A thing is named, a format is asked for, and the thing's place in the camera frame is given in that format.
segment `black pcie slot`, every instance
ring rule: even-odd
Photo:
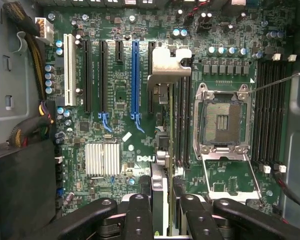
[[[156,48],[156,42],[150,41],[148,43],[148,76],[152,74],[152,52]],[[154,113],[154,92],[148,91],[147,95],[148,114]]]
[[[258,63],[257,88],[286,77],[287,63]],[[256,92],[251,160],[268,164],[279,162],[286,84],[280,83]]]
[[[175,135],[176,135],[176,140],[175,140],[175,160],[177,163],[177,166],[183,165],[182,160],[182,123],[183,123],[183,109],[184,109],[184,95],[183,95],[183,89],[184,89],[184,78],[180,78],[179,82],[177,83],[177,100],[176,100],[176,130],[175,130]]]
[[[107,91],[108,90],[108,43],[105,40],[99,41],[99,101],[100,112],[107,112]]]
[[[122,40],[115,41],[115,61],[117,63],[124,62],[124,42]]]
[[[83,108],[84,112],[92,112],[92,60],[91,42],[83,40]]]
[[[193,59],[188,58],[185,61],[185,67],[192,68]],[[192,95],[192,76],[184,78],[185,89],[184,91],[184,148],[183,148],[183,166],[190,167],[189,163],[189,146],[190,146],[190,122],[191,122],[191,95]]]

